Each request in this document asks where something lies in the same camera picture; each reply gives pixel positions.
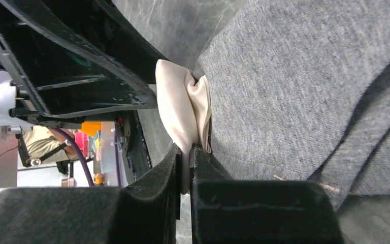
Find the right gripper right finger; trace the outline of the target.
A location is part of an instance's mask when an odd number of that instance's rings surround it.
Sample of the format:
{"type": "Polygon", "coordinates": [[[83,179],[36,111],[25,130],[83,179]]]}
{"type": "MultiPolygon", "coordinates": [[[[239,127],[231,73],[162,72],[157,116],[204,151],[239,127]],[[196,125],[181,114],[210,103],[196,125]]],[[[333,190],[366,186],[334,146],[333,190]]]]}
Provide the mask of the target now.
{"type": "Polygon", "coordinates": [[[233,180],[198,145],[189,162],[193,243],[344,243],[318,184],[233,180]]]}

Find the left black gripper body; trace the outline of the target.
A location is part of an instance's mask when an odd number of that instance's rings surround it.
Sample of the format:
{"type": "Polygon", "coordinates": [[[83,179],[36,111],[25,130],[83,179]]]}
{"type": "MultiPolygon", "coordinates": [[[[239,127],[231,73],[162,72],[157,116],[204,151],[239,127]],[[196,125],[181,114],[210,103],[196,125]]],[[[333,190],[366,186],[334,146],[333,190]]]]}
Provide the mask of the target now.
{"type": "Polygon", "coordinates": [[[20,107],[22,116],[18,118],[11,115],[13,109],[18,109],[16,100],[21,98],[17,86],[11,83],[12,80],[0,82],[0,126],[36,126],[42,125],[54,128],[68,127],[70,129],[80,128],[82,121],[57,121],[53,118],[39,116],[36,112],[25,110],[20,107]]]}

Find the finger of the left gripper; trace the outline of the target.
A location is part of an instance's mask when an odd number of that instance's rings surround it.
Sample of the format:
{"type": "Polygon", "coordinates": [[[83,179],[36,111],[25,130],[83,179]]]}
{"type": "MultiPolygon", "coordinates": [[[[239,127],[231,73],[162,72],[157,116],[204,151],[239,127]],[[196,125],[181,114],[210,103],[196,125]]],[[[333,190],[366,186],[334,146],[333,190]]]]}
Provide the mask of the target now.
{"type": "Polygon", "coordinates": [[[157,106],[163,55],[111,1],[0,1],[0,70],[25,110],[77,118],[157,106]]]}

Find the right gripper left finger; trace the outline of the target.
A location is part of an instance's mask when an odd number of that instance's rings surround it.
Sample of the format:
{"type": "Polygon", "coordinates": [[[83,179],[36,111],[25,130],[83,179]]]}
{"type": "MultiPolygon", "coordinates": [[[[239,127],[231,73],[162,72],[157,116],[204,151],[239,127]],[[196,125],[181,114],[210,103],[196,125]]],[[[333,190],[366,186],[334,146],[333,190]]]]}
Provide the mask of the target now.
{"type": "Polygon", "coordinates": [[[127,187],[0,191],[0,243],[175,243],[181,152],[127,187]]]}

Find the grey underwear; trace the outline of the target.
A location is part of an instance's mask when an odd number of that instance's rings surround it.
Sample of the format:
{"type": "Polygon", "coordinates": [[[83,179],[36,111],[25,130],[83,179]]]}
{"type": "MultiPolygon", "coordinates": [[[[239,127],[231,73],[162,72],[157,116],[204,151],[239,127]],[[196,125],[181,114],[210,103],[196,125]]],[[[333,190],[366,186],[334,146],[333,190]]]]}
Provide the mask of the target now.
{"type": "Polygon", "coordinates": [[[198,58],[160,59],[158,109],[235,178],[390,195],[390,1],[247,1],[198,58]]]}

